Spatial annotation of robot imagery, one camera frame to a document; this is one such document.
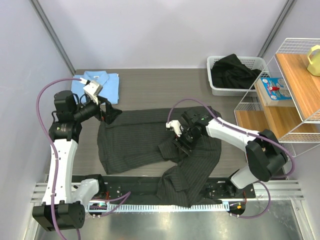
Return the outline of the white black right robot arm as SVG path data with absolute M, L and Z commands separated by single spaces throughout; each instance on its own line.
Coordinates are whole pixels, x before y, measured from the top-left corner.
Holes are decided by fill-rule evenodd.
M 288 162 L 285 148 L 272 131 L 249 130 L 230 124 L 211 110 L 206 113 L 187 110 L 179 120 L 168 119 L 166 128 L 174 131 L 174 144 L 186 154 L 195 148 L 201 137 L 222 140 L 245 153 L 247 165 L 225 181 L 226 193 L 233 198 L 257 181 L 268 182 Z

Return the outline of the white plastic laundry basket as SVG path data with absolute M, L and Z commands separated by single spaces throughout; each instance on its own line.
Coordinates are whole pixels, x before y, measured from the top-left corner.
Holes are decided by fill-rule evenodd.
M 209 56 L 208 80 L 214 96 L 255 96 L 252 86 L 257 77 L 271 77 L 264 59 L 252 56 Z

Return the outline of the blue product box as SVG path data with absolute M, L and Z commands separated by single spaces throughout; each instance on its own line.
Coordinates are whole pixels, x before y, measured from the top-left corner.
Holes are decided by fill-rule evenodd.
M 261 77 L 256 81 L 256 91 L 268 107 L 294 107 L 295 104 L 285 80 L 279 77 Z

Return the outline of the dark pinstriped long sleeve shirt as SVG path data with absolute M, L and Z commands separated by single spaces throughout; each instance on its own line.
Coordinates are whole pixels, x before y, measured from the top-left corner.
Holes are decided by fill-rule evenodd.
M 190 155 L 174 145 L 175 133 L 166 130 L 168 108 L 124 111 L 108 125 L 101 122 L 97 145 L 100 162 L 108 175 L 123 173 L 145 165 L 172 161 L 165 173 L 185 177 L 210 176 L 218 164 L 222 142 L 202 136 Z

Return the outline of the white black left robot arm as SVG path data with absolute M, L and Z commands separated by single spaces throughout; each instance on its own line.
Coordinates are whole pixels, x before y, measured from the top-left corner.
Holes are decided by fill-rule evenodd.
M 41 205 L 32 210 L 33 218 L 47 231 L 80 229 L 85 222 L 86 207 L 95 198 L 102 199 L 107 187 L 101 174 L 92 174 L 72 190 L 72 176 L 75 153 L 78 148 L 82 122 L 95 117 L 110 125 L 122 114 L 113 108 L 103 97 L 76 103 L 76 95 L 63 90 L 54 95 L 52 116 L 54 121 L 49 128 L 51 162 L 45 194 Z

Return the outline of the aluminium rail frame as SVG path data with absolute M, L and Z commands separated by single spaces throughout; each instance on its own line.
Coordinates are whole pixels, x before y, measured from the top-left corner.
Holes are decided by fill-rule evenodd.
M 104 187 L 78 214 L 68 240 L 313 240 L 305 197 L 296 180 L 273 179 L 236 189 L 210 177 L 186 181 L 104 176 Z

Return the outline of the black clothes in basket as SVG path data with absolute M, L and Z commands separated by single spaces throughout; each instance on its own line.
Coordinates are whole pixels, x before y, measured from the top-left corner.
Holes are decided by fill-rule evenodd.
M 249 89 L 261 72 L 242 64 L 234 53 L 216 61 L 210 70 L 213 86 L 222 89 Z

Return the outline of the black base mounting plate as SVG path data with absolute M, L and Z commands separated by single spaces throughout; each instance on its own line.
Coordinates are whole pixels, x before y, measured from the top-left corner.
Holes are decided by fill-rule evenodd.
M 132 205 L 193 205 L 218 204 L 220 199 L 254 199 L 256 193 L 250 184 L 244 189 L 228 186 L 227 178 L 210 178 L 207 175 L 183 176 L 164 173 L 150 176 L 101 176 L 105 182 L 97 199 L 116 199 L 131 192 L 126 204 Z

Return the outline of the folded light blue shirt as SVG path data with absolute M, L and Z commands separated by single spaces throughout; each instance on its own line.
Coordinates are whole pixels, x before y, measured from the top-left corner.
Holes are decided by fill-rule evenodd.
M 117 73 L 107 73 L 106 71 L 85 71 L 83 74 L 73 76 L 76 79 L 86 79 L 96 81 L 102 85 L 99 97 L 107 99 L 111 104 L 119 103 L 119 85 L 120 79 Z

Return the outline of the yellow watering can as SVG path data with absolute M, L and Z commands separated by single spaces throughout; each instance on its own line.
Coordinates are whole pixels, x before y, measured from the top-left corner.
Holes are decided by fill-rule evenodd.
M 307 66 L 307 70 L 313 76 L 319 77 L 320 76 L 320 46 L 315 45 L 311 47 L 306 56 L 309 62 Z

